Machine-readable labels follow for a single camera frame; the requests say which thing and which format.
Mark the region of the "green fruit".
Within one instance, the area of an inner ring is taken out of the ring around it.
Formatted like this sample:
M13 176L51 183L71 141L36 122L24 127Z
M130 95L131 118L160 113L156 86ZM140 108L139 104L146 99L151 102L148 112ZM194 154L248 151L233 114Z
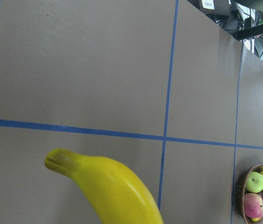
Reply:
M258 193L263 190L263 175L258 172L252 171L246 182L246 189L251 193Z

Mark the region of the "woven wicker basket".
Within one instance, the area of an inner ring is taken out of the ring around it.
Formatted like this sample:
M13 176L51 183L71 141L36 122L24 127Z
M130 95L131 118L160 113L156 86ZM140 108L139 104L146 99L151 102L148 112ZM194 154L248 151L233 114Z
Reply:
M263 216L259 221L254 222L248 216L246 216L244 211L244 195L247 192L246 184L247 184L248 175L253 171L259 171L261 166L263 166L263 163L254 165L248 170L241 173L236 184L235 207L238 214L242 217L242 219L246 224L260 224L261 222L263 222Z

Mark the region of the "black box with label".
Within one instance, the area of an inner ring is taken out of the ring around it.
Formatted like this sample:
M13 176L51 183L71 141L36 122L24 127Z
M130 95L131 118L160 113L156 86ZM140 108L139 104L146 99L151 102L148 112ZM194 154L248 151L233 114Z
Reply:
M188 0L188 2L205 14L230 16L228 0Z

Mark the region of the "red pink apple front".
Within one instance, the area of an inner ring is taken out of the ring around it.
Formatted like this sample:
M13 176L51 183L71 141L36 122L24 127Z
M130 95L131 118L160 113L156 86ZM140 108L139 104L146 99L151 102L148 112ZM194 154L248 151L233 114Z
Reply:
M256 193L244 195L244 212L249 218L260 218L263 216L263 199Z

